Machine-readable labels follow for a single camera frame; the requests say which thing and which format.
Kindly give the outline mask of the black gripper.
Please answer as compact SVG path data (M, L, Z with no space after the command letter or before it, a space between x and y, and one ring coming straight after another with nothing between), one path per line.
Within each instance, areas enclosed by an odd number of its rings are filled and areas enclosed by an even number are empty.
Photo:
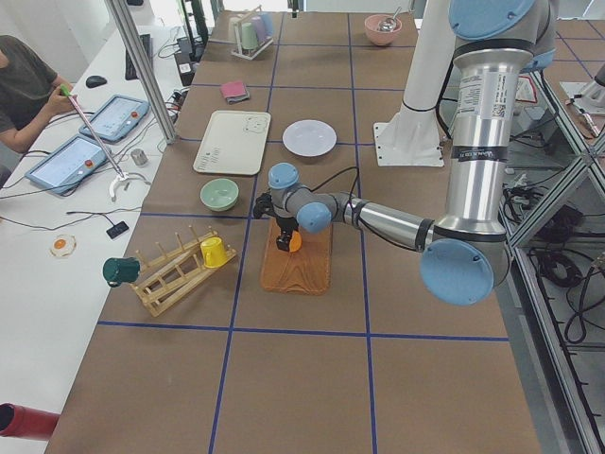
M298 231L298 221L293 217L278 214L277 207L273 203L269 192L264 192L256 198L252 208L252 216L255 219L259 219L262 216L274 218L280 228L280 234L276 238L276 246L280 251L290 251L292 232Z

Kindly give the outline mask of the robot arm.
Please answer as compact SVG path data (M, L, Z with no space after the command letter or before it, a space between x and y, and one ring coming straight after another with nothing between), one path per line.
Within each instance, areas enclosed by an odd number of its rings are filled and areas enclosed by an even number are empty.
M509 157L518 79L553 60L555 1L430 1L423 12L400 111L375 131L378 155L396 166L438 162L437 116L451 69L460 73L450 176L441 218L420 218L348 193L321 194L289 163L273 166L253 207L273 217L287 250L297 230L334 222L419 252L426 288L452 305L484 300L506 277L506 232L498 205Z

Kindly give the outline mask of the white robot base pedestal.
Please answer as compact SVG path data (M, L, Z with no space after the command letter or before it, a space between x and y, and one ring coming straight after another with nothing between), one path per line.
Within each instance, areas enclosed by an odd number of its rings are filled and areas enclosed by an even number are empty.
M373 125L380 166L443 165L438 101L456 40L449 25L449 8L447 0L431 0L425 5L401 108L390 122Z

